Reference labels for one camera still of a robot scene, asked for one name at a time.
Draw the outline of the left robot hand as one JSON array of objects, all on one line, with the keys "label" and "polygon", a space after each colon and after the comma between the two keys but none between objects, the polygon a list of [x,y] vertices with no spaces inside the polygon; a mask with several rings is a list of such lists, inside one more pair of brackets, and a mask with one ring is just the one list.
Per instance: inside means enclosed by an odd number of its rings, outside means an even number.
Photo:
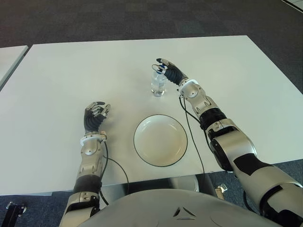
[{"label": "left robot hand", "polygon": [[84,129],[86,133],[98,132],[100,125],[107,118],[111,105],[105,102],[92,102],[85,108]]}]

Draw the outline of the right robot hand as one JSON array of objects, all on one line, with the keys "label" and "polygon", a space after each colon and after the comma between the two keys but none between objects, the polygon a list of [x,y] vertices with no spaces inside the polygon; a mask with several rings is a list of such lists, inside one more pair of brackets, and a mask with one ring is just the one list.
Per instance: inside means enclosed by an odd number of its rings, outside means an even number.
[{"label": "right robot hand", "polygon": [[152,69],[163,74],[170,82],[179,86],[188,79],[188,77],[172,62],[163,58],[157,58],[156,62],[158,64],[153,64]]}]

